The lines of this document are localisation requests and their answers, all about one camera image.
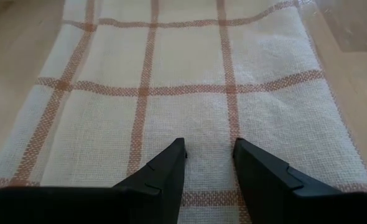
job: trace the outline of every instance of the wooden floor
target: wooden floor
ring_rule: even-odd
[[[63,2],[0,0],[0,147],[53,46]],[[367,165],[367,0],[305,2],[304,24]]]

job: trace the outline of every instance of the black object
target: black object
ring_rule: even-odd
[[[244,139],[233,157],[254,224],[367,223],[367,193],[344,194]]]
[[[107,220],[177,223],[184,187],[185,141],[176,139],[142,169],[112,188],[6,187],[0,223]]]

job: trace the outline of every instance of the woven fabric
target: woven fabric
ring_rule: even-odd
[[[0,187],[110,187],[175,138],[180,223],[247,223],[242,137],[344,191],[367,169],[297,1],[67,0],[63,26],[0,152]]]

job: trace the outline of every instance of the towel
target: towel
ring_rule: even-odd
[[[0,151],[0,187],[111,187],[185,138],[179,223],[248,223],[237,137],[342,191],[367,191],[301,2],[66,0]]]

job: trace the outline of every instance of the plaid dish towel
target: plaid dish towel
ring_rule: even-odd
[[[247,223],[242,137],[344,191],[367,190],[297,1],[67,0],[0,152],[0,187],[110,187],[175,138],[179,223]]]

